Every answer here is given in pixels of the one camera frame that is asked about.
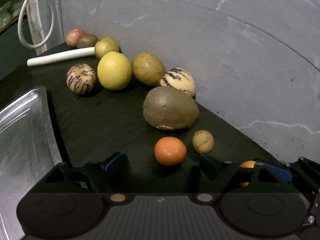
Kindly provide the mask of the orange tangerine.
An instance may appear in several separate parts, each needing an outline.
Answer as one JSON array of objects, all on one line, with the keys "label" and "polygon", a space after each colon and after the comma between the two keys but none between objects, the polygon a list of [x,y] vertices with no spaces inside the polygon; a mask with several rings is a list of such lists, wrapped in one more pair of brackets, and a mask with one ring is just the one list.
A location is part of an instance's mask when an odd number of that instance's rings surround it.
[{"label": "orange tangerine", "polygon": [[163,137],[155,144],[154,154],[156,160],[162,165],[177,165],[184,161],[187,148],[176,137]]},{"label": "orange tangerine", "polygon": [[[239,165],[239,167],[243,168],[253,168],[255,166],[256,162],[253,160],[244,161],[242,164]],[[240,183],[242,187],[246,187],[249,185],[249,182],[242,182]]]}]

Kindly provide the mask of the small tan round fruit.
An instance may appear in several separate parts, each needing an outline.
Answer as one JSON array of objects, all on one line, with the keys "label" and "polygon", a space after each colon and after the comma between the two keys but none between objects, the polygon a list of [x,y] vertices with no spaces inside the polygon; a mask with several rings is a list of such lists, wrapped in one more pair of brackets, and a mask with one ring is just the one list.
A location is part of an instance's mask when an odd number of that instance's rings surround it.
[{"label": "small tan round fruit", "polygon": [[199,130],[194,133],[192,144],[196,152],[209,153],[214,148],[214,137],[207,130]]}]

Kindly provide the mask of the large brown oval fruit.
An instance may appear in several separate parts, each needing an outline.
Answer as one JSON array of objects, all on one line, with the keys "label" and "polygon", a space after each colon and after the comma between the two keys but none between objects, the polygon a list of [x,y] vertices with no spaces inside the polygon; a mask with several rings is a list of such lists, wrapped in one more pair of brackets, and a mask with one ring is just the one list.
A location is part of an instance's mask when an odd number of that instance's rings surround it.
[{"label": "large brown oval fruit", "polygon": [[157,129],[183,129],[199,116],[196,101],[185,92],[172,87],[156,87],[143,102],[143,116]]}]

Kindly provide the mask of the cream striped pepino melon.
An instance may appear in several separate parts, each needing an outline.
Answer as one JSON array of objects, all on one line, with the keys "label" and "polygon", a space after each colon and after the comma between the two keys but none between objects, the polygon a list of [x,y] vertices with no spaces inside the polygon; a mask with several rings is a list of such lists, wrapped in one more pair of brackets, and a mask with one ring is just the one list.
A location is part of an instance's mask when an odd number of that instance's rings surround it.
[{"label": "cream striped pepino melon", "polygon": [[193,77],[182,68],[171,68],[159,80],[158,86],[172,87],[194,97],[196,94]]}]

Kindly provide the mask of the silver metal tray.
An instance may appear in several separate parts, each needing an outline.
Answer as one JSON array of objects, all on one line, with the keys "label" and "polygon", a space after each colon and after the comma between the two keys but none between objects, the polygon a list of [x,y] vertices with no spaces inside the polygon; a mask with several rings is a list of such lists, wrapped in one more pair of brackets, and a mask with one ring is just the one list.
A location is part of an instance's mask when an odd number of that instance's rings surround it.
[{"label": "silver metal tray", "polygon": [[29,90],[1,110],[1,239],[23,238],[17,205],[61,161],[45,87]]}]

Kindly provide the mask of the large yellow lemon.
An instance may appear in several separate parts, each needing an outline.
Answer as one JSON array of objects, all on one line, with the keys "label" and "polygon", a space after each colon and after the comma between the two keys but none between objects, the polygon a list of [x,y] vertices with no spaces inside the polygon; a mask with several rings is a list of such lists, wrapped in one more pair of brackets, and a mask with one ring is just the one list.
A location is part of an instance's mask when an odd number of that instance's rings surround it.
[{"label": "large yellow lemon", "polygon": [[131,80],[131,63],[122,53],[111,51],[99,61],[97,76],[104,88],[109,90],[123,89]]}]

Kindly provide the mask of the olive green round fruit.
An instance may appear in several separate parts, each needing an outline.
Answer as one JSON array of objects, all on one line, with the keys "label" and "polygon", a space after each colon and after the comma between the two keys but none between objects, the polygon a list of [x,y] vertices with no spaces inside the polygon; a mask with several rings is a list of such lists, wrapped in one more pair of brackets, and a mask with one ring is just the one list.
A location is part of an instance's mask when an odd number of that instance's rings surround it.
[{"label": "olive green round fruit", "polygon": [[136,55],[131,66],[135,78],[150,86],[156,86],[166,72],[162,61],[146,52]]}]

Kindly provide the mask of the white tube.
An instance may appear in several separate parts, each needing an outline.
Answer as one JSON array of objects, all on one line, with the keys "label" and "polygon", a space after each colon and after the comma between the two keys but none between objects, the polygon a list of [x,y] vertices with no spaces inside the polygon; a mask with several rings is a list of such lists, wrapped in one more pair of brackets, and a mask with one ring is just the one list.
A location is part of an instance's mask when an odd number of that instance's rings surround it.
[{"label": "white tube", "polygon": [[27,60],[27,66],[42,66],[45,64],[57,63],[66,60],[78,59],[81,57],[95,55],[94,47],[87,47],[81,49],[74,49],[69,51],[63,51],[60,53],[50,54],[47,56],[35,57]]}]

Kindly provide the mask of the small green yellow fruit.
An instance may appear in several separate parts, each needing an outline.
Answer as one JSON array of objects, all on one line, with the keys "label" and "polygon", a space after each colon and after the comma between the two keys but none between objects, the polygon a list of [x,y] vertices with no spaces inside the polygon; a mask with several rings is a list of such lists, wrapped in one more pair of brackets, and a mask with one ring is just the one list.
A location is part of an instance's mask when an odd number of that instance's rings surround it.
[{"label": "small green yellow fruit", "polygon": [[103,37],[94,46],[95,56],[101,59],[104,55],[109,52],[120,51],[120,47],[117,42],[110,36]]}]

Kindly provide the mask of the brown kiwi fruit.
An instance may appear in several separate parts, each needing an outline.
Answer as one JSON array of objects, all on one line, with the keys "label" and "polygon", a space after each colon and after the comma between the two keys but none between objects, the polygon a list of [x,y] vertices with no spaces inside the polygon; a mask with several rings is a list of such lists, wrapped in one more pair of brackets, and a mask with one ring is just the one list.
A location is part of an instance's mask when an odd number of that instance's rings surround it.
[{"label": "brown kiwi fruit", "polygon": [[95,44],[98,42],[99,38],[94,34],[82,34],[78,40],[76,41],[76,48],[88,48],[88,47],[94,47]]}]

